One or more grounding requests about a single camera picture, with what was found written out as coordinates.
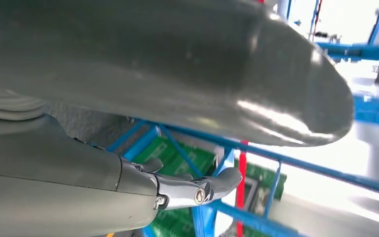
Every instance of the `gray plastic cover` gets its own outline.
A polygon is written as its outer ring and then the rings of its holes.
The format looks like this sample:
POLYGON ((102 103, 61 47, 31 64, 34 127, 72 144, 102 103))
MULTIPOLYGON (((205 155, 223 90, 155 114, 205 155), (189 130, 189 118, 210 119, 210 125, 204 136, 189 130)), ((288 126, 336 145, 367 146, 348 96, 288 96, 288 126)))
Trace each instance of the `gray plastic cover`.
POLYGON ((0 1, 0 86, 278 146, 353 120, 324 52, 248 1, 0 1))

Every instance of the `blue metal rack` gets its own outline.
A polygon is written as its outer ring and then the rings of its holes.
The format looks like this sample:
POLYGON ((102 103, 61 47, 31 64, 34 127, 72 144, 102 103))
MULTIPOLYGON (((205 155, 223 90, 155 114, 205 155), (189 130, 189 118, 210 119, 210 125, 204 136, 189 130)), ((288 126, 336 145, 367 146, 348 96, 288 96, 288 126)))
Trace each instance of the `blue metal rack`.
MULTIPOLYGON (((216 143, 218 146, 225 148, 225 156, 218 165, 217 169, 214 171, 213 175, 218 175, 223 169, 225 161, 233 162, 234 159, 234 149, 239 149, 242 151, 247 151, 253 154, 260 155, 265 158, 272 160, 277 160, 280 164, 276 178, 273 181, 273 186, 271 188, 271 197, 273 197, 276 186, 278 184, 279 173, 281 170, 281 164, 286 163, 292 166, 296 166, 308 171, 312 171, 318 174, 322 174, 328 177, 336 178, 343 180, 345 182, 360 186, 369 190, 379 192, 379 182, 370 180, 361 176, 346 174, 339 172, 337 170, 329 169, 323 166, 315 165, 308 163, 302 160, 284 156, 275 152, 271 152, 265 149, 252 147, 249 145, 242 144, 238 141, 226 139, 220 136, 211 135, 208 133, 203 133, 199 131, 194 131, 186 128, 169 126, 165 124, 159 124, 149 121, 139 121, 129 132, 125 133, 113 145, 110 146, 112 150, 115 150, 121 143, 134 132, 140 129, 144 124, 150 126, 148 132, 146 132, 133 146, 131 146, 124 154, 123 157, 128 160, 133 160, 133 158, 138 155, 145 147, 147 147, 150 142, 159 135, 159 130, 161 130, 170 141, 174 144, 177 151, 180 153, 182 158, 186 160, 189 166, 201 176, 201 172, 192 164, 191 160, 188 158, 187 154, 182 150, 173 136, 170 134, 171 131, 182 133, 188 136, 199 138, 208 142, 216 143)), ((266 207, 264 216, 258 216, 253 213, 237 209, 235 207, 229 206, 225 203, 222 203, 220 200, 215 201, 206 206, 198 206, 192 208, 194 228, 197 237, 213 237, 214 236, 214 217, 217 214, 217 211, 233 216, 235 220, 241 221, 244 225, 249 226, 257 231, 265 233, 273 237, 304 237, 301 233, 284 227, 278 223, 272 222, 267 218, 269 209, 272 204, 272 198, 269 198, 266 207)), ((148 237, 154 237, 153 230, 149 227, 143 229, 143 232, 148 237)))
MULTIPOLYGON (((291 1, 289 4, 287 17, 289 16, 289 10, 291 8, 291 1)), ((334 58, 342 59, 352 59, 352 60, 377 60, 379 61, 379 46, 373 46, 374 39, 379 30, 379 16, 377 22, 374 26, 373 32, 370 36, 368 44, 357 44, 357 45, 344 45, 344 44, 330 44, 330 43, 319 43, 318 45, 327 51, 328 55, 334 58)), ((379 98, 370 97, 368 95, 354 95, 355 101, 355 119, 358 121, 371 122, 379 124, 379 98)), ((208 142, 216 143, 218 146, 222 146, 225 149, 225 155, 218 165, 217 169, 214 171, 213 175, 218 175, 225 165, 225 161, 230 161, 233 163, 234 150, 239 149, 241 151, 246 151, 249 153, 257 154, 262 157, 272 159, 279 162, 279 168, 277 170, 277 175, 273 181, 273 186, 271 189, 271 197, 273 197, 278 179, 279 173, 281 171, 281 164, 289 164, 304 170, 312 171, 321 175, 336 178, 338 180, 345 181, 347 183, 354 184, 369 190, 379 192, 379 182, 367 179, 365 177, 346 174, 339 172, 337 170, 329 169, 323 166, 308 163, 302 160, 298 160, 292 157, 284 156, 275 152, 267 151, 265 149, 260 149, 257 147, 252 147, 249 145, 242 144, 238 141, 226 139, 223 137, 211 135, 204 132, 194 131, 182 127, 170 126, 165 124, 154 123, 150 121, 139 121, 131 130, 125 133, 123 136, 118 138, 111 146, 109 146, 109 151, 114 151, 118 146, 120 146, 124 141, 126 141, 134 132, 139 130, 143 125, 150 126, 148 132, 146 132, 133 146, 131 146, 124 154, 123 157, 128 160, 133 160, 133 158, 138 155, 151 141, 159 135, 160 130, 166 135, 166 137, 173 143, 182 158, 189 164, 191 169, 201 176, 201 172, 197 170, 191 160, 188 158, 187 154, 175 141, 173 136, 170 134, 171 131, 182 133, 188 136, 199 138, 208 142)), ((270 206, 272 204, 272 199, 269 198, 264 216, 258 216, 253 213, 249 213, 244 210, 237 209, 235 207, 229 206, 222 203, 220 200, 215 201, 209 205, 198 206, 192 209, 194 228, 197 237, 213 237, 214 236, 214 218, 217 211, 233 216, 235 220, 241 221, 244 225, 249 226, 257 231, 265 233, 273 237, 303 237, 303 235, 292 229, 284 227, 278 223, 270 221, 267 216, 269 213, 270 206)), ((143 229, 143 232, 148 237, 154 237, 155 234, 153 230, 149 227, 143 229)))

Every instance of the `screw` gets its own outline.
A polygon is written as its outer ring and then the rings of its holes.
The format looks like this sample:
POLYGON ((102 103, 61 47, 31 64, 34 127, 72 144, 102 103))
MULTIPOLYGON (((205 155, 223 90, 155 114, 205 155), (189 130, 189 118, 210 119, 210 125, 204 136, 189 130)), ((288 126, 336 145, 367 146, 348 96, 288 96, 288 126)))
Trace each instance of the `screw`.
POLYGON ((156 198, 156 204, 162 205, 165 203, 165 199, 163 197, 157 197, 156 198))
POLYGON ((195 191, 195 198, 194 198, 195 203, 202 204, 204 202, 204 199, 205 199, 205 190, 202 188, 197 189, 197 191, 195 191))

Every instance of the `gray curved panel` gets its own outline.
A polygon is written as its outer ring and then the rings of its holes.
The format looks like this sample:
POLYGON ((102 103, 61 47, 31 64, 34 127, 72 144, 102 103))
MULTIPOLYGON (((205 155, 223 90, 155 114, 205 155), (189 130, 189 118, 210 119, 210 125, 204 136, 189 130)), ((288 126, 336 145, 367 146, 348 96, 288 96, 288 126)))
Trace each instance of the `gray curved panel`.
POLYGON ((0 1, 0 86, 278 146, 334 142, 353 119, 322 50, 234 0, 0 1))
POLYGON ((156 196, 0 176, 0 237, 84 237, 142 228, 156 196))
POLYGON ((68 137, 51 116, 0 120, 0 175, 117 190, 120 158, 68 137))

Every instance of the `red pole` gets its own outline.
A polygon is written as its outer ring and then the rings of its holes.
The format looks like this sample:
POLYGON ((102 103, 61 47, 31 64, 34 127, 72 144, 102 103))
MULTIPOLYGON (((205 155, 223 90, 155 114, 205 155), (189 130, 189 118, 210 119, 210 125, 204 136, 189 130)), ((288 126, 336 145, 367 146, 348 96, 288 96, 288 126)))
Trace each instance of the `red pole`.
MULTIPOLYGON (((242 141, 242 144, 247 145, 248 141, 242 141)), ((239 156, 239 171, 242 175, 242 181, 236 189, 236 207, 243 209, 245 202, 245 177, 246 177, 246 152, 240 151, 239 156)), ((243 237, 243 225, 237 222, 237 237, 243 237)))

